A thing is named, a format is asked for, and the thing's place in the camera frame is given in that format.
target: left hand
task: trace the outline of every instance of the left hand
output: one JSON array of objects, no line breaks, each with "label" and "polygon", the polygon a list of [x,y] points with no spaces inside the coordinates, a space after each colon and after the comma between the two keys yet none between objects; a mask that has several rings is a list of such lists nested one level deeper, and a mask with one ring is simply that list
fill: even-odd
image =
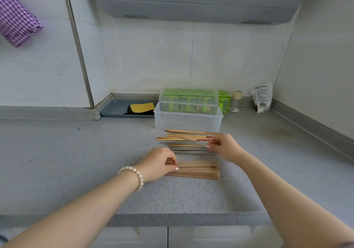
[{"label": "left hand", "polygon": [[169,148],[152,149],[136,166],[144,183],[160,179],[167,173],[179,170],[174,152]]}]

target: pile of chopsticks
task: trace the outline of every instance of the pile of chopsticks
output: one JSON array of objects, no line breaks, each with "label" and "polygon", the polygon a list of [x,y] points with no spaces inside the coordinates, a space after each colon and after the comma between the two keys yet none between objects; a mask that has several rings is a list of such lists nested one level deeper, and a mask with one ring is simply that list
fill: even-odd
[{"label": "pile of chopsticks", "polygon": [[208,152],[207,143],[217,132],[165,130],[165,137],[156,140],[167,145],[175,154],[215,154]]},{"label": "pile of chopsticks", "polygon": [[217,161],[179,161],[179,170],[166,175],[220,180],[220,170]]}]

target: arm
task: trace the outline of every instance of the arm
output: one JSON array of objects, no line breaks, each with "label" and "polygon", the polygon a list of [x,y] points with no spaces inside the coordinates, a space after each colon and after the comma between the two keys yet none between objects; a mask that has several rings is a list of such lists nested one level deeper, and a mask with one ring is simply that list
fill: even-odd
[{"label": "arm", "polygon": [[350,227],[243,150],[230,134],[214,136],[209,150],[245,171],[288,247],[337,248],[354,242]]},{"label": "arm", "polygon": [[[147,183],[175,171],[176,166],[177,159],[171,150],[154,148],[134,167]],[[4,247],[86,247],[137,187],[138,176],[131,171],[122,171],[107,183],[26,229]]]}]

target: cabinet door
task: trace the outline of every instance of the cabinet door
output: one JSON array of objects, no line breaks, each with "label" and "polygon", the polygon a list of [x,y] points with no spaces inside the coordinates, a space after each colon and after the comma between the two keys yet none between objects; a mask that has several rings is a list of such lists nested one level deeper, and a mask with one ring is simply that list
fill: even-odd
[{"label": "cabinet door", "polygon": [[281,248],[273,225],[169,227],[169,248]]},{"label": "cabinet door", "polygon": [[167,227],[104,228],[91,248],[167,248]]}]

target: hand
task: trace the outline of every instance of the hand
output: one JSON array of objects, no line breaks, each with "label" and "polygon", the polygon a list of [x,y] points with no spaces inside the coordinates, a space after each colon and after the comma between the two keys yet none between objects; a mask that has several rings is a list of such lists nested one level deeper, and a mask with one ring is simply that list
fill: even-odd
[{"label": "hand", "polygon": [[144,183],[156,181],[167,173],[179,170],[177,158],[169,148],[152,149],[135,168],[143,176]]},{"label": "hand", "polygon": [[235,141],[230,134],[217,134],[208,143],[210,152],[219,153],[227,161],[238,165],[247,152]]}]

